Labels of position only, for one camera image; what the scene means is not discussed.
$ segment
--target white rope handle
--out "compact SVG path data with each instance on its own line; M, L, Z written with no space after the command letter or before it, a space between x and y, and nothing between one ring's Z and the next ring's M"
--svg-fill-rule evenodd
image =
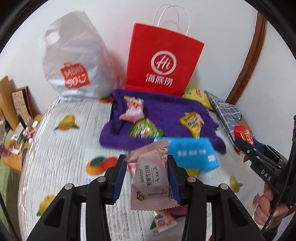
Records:
M154 26L154 23L155 23L156 15L157 15L159 9L160 9L162 6L172 6L172 5L171 5L171 4L163 4L163 5L160 5L160 6L159 6L159 8L157 9L156 14L155 14L155 16L154 16L154 20L153 20L153 24L152 24L153 26ZM177 25L176 32L177 32L178 27L179 27L179 22L180 22L180 14L179 14L179 11L178 11L178 25Z
M188 14L188 28L187 28L187 32L186 32L186 36L187 36L188 31L189 31L189 26L190 26L190 15L189 15L189 12L188 12L188 10L187 10L186 8L184 8L184 7L182 7L182 6L179 6L179 5L170 5L170 6L166 7L166 9L163 11L163 13L161 14L161 16L160 16L160 18L159 18L159 20L158 20L157 27L159 26L159 23L160 23L160 20L161 20L163 14L164 14L165 11L166 11L168 8L170 8L170 7L180 7L180 8L183 8L183 9L187 12L187 14Z

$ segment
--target silver bolt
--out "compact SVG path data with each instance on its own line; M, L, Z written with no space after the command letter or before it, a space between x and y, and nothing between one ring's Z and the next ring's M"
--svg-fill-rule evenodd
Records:
M220 185L220 187L221 187L221 189L223 189L223 190L227 190L227 189L228 189L228 185L225 184L225 183L222 183L222 184Z
M100 183L103 183L104 181L106 181L106 178L101 176L101 177L98 177L97 181Z
M195 182L195 181L196 181L196 178L195 178L195 177L193 177L193 176L190 176L190 177L187 177L187 181L189 181L189 182L193 183L193 182Z
M73 185L71 183L68 183L65 185L66 190L70 190L72 187L73 187Z

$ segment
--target plaid cloth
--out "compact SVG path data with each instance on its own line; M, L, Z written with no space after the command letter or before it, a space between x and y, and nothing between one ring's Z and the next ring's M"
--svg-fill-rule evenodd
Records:
M241 120L242 114L235 105L225 103L223 100L219 99L218 97L212 95L207 91L205 91L205 93L208 96L209 101L213 109L215 110L215 113L218 116L223 129L226 131L231 143L237 149L234 144L235 138L233 128L234 126L239 126L236 120Z

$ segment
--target purple towel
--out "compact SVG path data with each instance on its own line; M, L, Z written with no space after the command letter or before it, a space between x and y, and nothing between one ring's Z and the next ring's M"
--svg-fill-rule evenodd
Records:
M206 108L195 100L182 99L180 97L162 95L132 90L114 90L114 108L110 121L103 127L100 135L100 144L103 147L134 150L153 142L153 138L128 137L133 123L119 120L119 116L126 112L127 104L124 96L134 96L144 100L144 114L158 128L163 130L165 137L192 137L179 121L185 116L185 112L197 112L203 118L200 136L208 137L216 151L226 153L226 147L222 139L216 136L215 130L219 126L209 116Z

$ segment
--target white circle logo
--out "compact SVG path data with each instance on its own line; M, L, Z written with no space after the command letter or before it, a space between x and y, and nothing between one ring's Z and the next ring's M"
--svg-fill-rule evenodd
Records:
M151 59L151 68L157 74L168 75L172 73L177 65L177 59L169 51L159 51Z

